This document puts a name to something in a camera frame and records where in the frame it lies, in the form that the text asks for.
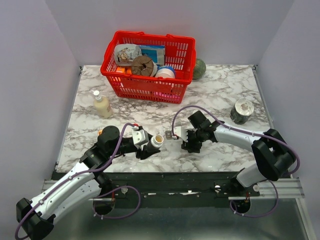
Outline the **white pill bottle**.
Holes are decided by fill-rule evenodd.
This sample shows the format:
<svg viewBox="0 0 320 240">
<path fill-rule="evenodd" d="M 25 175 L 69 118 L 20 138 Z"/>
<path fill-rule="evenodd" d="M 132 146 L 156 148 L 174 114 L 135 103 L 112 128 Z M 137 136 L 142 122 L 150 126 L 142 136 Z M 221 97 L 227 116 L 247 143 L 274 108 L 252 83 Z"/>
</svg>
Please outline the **white pill bottle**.
<svg viewBox="0 0 320 240">
<path fill-rule="evenodd" d="M 149 142 L 154 148 L 160 149 L 163 146 L 164 137 L 160 134 L 157 134 L 157 135 L 154 135 Z"/>
</svg>

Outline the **grey weekly pill organizer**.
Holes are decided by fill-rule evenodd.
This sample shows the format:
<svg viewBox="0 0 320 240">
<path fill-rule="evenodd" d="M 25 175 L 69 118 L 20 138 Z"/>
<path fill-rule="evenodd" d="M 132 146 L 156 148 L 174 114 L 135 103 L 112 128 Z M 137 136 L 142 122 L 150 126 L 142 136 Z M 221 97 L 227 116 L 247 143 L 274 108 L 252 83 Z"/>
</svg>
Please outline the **grey weekly pill organizer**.
<svg viewBox="0 0 320 240">
<path fill-rule="evenodd" d="M 165 137 L 166 139 L 170 140 L 173 138 L 172 132 L 170 130 L 165 131 Z"/>
</svg>

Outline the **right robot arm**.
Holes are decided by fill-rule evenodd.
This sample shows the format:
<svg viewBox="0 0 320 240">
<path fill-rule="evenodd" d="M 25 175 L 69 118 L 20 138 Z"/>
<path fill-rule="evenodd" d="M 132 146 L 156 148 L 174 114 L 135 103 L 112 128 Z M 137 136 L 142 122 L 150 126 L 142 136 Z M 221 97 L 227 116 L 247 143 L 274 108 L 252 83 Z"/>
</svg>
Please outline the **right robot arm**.
<svg viewBox="0 0 320 240">
<path fill-rule="evenodd" d="M 236 196 L 243 195 L 255 183 L 277 181 L 288 174 L 289 168 L 297 161 L 293 150 L 275 129 L 249 132 L 223 121 L 210 122 L 199 110 L 188 117 L 188 120 L 192 129 L 174 128 L 174 134 L 182 139 L 181 148 L 188 153 L 199 153 L 202 144 L 211 141 L 230 144 L 253 154 L 255 163 L 237 173 L 230 183 L 230 191 Z"/>
</svg>

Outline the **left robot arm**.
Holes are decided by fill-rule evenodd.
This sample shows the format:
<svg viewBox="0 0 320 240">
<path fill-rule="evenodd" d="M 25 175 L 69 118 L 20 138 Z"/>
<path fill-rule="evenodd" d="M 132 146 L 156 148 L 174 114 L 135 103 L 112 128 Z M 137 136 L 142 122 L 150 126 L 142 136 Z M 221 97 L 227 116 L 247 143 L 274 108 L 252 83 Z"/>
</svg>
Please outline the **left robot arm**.
<svg viewBox="0 0 320 240">
<path fill-rule="evenodd" d="M 107 197 L 112 184 L 104 171 L 115 157 L 135 153 L 136 158 L 145 160 L 160 152 L 164 142 L 162 135 L 151 135 L 137 124 L 126 123 L 124 126 L 131 128 L 131 137 L 123 136 L 124 129 L 106 126 L 99 132 L 96 143 L 60 180 L 32 199 L 18 201 L 17 240 L 20 230 L 26 233 L 24 239 L 42 240 L 71 207 L 96 196 Z"/>
</svg>

